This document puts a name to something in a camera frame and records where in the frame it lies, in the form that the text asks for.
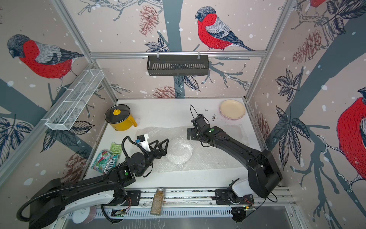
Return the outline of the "patterned plate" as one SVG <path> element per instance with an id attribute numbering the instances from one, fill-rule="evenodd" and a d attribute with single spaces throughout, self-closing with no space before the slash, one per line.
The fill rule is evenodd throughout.
<path id="1" fill-rule="evenodd" d="M 182 170 L 193 155 L 193 146 L 185 138 L 175 138 L 168 143 L 166 158 L 177 169 Z"/>

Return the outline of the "cream plate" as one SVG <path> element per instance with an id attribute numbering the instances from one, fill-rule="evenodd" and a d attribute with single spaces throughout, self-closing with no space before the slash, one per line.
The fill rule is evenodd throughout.
<path id="1" fill-rule="evenodd" d="M 245 106 L 236 100 L 225 100 L 219 106 L 220 113 L 229 117 L 240 117 L 246 114 Z"/>

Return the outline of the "pink dinner plate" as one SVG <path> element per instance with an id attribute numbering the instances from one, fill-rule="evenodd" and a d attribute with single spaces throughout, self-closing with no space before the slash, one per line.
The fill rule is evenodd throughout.
<path id="1" fill-rule="evenodd" d="M 241 118 L 243 118 L 244 116 L 245 116 L 245 114 L 243 115 L 243 116 L 240 116 L 240 117 L 237 117 L 237 118 L 233 118 L 233 117 L 229 117 L 229 116 L 226 116 L 226 115 L 224 115 L 224 114 L 222 114 L 222 113 L 220 113 L 220 115 L 223 117 L 223 118 L 225 118 L 225 119 L 227 119 L 227 120 L 232 120 L 232 121 L 234 121 L 234 120 L 239 120 L 239 119 L 241 119 Z"/>

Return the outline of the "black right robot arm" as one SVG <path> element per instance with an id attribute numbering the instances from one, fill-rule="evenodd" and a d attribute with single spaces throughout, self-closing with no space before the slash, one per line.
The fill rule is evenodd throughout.
<path id="1" fill-rule="evenodd" d="M 221 128 L 210 127 L 202 114 L 191 123 L 194 128 L 188 128 L 187 139 L 220 149 L 239 161 L 247 169 L 249 187 L 256 195 L 268 197 L 282 180 L 280 169 L 270 151 L 250 148 Z"/>

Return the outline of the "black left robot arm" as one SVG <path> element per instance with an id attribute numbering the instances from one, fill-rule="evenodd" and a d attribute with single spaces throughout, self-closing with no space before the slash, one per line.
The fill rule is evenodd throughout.
<path id="1" fill-rule="evenodd" d="M 17 211 L 16 218 L 28 222 L 30 229 L 41 229 L 71 212 L 72 207 L 83 209 L 93 205 L 120 205 L 131 202 L 125 188 L 137 177 L 147 177 L 146 170 L 153 168 L 155 159 L 167 154 L 169 140 L 149 143 L 148 149 L 142 141 L 122 140 L 121 148 L 125 161 L 106 174 L 77 182 L 62 183 L 59 178 L 51 180 Z"/>

